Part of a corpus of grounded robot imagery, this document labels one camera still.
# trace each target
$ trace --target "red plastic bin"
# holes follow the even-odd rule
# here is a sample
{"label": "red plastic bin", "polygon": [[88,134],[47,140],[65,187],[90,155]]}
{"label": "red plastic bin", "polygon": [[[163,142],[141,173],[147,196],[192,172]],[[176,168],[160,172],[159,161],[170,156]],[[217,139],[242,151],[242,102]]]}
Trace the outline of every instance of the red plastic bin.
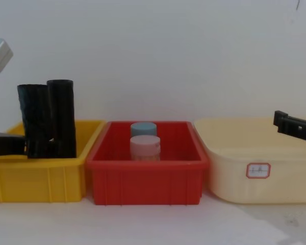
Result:
{"label": "red plastic bin", "polygon": [[154,122],[161,139],[160,161],[131,160],[132,123],[109,122],[88,155],[95,204],[198,204],[209,162],[191,123]]}

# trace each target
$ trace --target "bottle cap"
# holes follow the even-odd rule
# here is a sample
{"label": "bottle cap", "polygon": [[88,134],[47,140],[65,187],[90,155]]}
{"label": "bottle cap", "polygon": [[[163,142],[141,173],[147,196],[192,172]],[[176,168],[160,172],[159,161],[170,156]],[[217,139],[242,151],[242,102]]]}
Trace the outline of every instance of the bottle cap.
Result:
{"label": "bottle cap", "polygon": [[131,137],[137,135],[157,135],[157,125],[153,122],[137,122],[131,125]]}

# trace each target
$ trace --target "black clamp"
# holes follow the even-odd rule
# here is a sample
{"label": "black clamp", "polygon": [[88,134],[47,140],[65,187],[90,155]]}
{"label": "black clamp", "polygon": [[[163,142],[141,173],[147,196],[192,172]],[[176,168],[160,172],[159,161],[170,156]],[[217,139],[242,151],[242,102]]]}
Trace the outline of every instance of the black clamp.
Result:
{"label": "black clamp", "polygon": [[306,140],[306,120],[275,111],[273,124],[278,127],[279,133]]}

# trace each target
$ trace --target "white table surface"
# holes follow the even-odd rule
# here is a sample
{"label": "white table surface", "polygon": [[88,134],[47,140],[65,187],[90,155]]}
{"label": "white table surface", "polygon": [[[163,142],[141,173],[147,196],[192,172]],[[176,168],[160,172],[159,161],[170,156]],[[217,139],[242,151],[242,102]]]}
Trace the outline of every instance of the white table surface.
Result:
{"label": "white table surface", "polygon": [[302,245],[306,205],[235,205],[207,193],[197,206],[0,204],[0,244]]}

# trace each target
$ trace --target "black cylinder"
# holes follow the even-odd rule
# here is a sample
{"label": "black cylinder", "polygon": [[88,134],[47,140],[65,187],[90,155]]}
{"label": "black cylinder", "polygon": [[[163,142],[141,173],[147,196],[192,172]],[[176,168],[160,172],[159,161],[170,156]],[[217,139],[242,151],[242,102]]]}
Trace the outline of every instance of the black cylinder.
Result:
{"label": "black cylinder", "polygon": [[25,137],[0,133],[0,156],[24,155]]}
{"label": "black cylinder", "polygon": [[53,138],[58,158],[75,158],[77,155],[76,129],[72,80],[47,82],[49,104],[53,121]]}
{"label": "black cylinder", "polygon": [[29,158],[50,158],[53,138],[52,120],[46,85],[22,84],[17,86]]}

